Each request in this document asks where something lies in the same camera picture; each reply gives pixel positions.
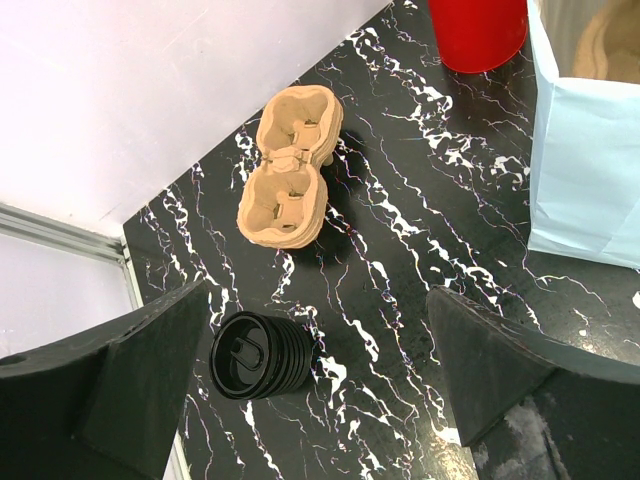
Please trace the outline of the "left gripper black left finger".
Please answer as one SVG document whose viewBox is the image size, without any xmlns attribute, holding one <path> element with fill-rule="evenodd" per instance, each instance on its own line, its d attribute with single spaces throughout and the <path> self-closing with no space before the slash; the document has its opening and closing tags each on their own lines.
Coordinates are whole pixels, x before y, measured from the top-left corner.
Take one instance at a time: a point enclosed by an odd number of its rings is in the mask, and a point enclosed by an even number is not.
<svg viewBox="0 0 640 480">
<path fill-rule="evenodd" d="M 2 478 L 162 478 L 208 323 L 207 297 L 204 282 L 192 282 L 2 358 Z"/>
</svg>

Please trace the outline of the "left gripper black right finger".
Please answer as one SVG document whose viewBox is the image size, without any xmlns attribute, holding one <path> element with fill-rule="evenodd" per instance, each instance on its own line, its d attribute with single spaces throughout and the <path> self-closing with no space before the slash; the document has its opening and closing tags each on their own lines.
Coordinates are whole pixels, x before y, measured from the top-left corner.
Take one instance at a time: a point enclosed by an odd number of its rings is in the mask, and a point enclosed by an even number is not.
<svg viewBox="0 0 640 480">
<path fill-rule="evenodd" d="M 426 298 L 460 443 L 481 479 L 636 479 L 639 368 L 446 288 Z"/>
</svg>

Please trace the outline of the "light blue paper bag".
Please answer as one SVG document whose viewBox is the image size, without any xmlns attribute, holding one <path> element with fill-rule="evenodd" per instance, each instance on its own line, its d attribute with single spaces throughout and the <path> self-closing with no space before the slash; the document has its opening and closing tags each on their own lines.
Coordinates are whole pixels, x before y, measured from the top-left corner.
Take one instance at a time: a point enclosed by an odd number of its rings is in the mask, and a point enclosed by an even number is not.
<svg viewBox="0 0 640 480">
<path fill-rule="evenodd" d="M 537 103 L 530 249 L 639 265 L 639 83 L 574 77 L 578 41 L 606 1 L 531 1 Z"/>
</svg>

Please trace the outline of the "cardboard cup carrier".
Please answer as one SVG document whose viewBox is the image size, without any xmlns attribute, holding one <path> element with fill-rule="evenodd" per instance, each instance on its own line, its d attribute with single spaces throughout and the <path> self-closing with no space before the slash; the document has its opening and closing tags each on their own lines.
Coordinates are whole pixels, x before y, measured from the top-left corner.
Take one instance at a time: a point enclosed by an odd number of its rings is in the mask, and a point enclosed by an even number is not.
<svg viewBox="0 0 640 480">
<path fill-rule="evenodd" d="M 639 2 L 606 1 L 585 27 L 574 56 L 578 78 L 639 83 Z"/>
</svg>

